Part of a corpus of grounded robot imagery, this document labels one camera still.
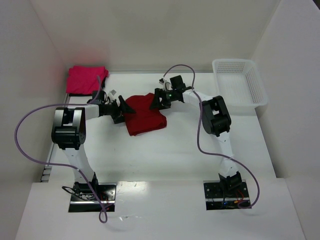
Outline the dark red t-shirt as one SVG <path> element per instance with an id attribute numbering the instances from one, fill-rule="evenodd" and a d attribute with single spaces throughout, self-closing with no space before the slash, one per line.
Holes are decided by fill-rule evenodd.
<path id="1" fill-rule="evenodd" d="M 150 109 L 154 96 L 153 93 L 133 95 L 125 100 L 135 111 L 135 113 L 123 114 L 130 136 L 160 130 L 167 126 L 167 118 L 160 113 L 159 109 Z"/>

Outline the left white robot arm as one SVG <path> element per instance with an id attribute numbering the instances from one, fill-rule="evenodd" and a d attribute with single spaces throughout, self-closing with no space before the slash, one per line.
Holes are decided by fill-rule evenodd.
<path id="1" fill-rule="evenodd" d="M 78 195 L 92 191 L 99 194 L 99 182 L 84 147 L 87 136 L 86 121 L 110 116 L 114 124 L 119 124 L 125 121 L 124 114 L 136 112 L 121 95 L 115 99 L 115 93 L 114 90 L 109 93 L 96 90 L 92 92 L 92 99 L 86 105 L 61 106 L 55 110 L 51 139 L 72 166 L 73 190 Z"/>

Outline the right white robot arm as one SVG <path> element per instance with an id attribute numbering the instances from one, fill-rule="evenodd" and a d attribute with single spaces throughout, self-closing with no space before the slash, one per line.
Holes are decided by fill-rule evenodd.
<path id="1" fill-rule="evenodd" d="M 236 163 L 232 160 L 234 154 L 230 140 L 231 117 L 222 96 L 212 97 L 186 86 L 180 75 L 172 77 L 170 81 L 161 78 L 161 88 L 154 90 L 154 97 L 150 109 L 169 109 L 172 102 L 179 101 L 200 108 L 198 129 L 215 139 L 221 153 L 218 171 L 220 191 L 223 197 L 235 192 L 242 184 L 242 177 Z"/>

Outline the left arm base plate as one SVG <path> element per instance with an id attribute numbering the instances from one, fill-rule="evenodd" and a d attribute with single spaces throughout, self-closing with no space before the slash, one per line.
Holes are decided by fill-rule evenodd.
<path id="1" fill-rule="evenodd" d="M 72 188 L 63 186 L 64 190 L 69 193 L 69 213 L 91 213 L 101 211 L 101 206 L 92 191 L 85 187 L 80 189 L 76 184 Z M 96 194 L 102 204 L 106 207 L 107 212 L 114 212 L 116 205 L 116 183 L 99 183 L 96 186 Z"/>

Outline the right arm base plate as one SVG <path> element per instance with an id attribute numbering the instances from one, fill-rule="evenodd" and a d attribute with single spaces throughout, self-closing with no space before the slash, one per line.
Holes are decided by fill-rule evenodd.
<path id="1" fill-rule="evenodd" d="M 243 181 L 236 189 L 223 193 L 219 181 L 205 181 L 203 183 L 206 210 L 235 210 L 251 205 L 247 183 Z"/>

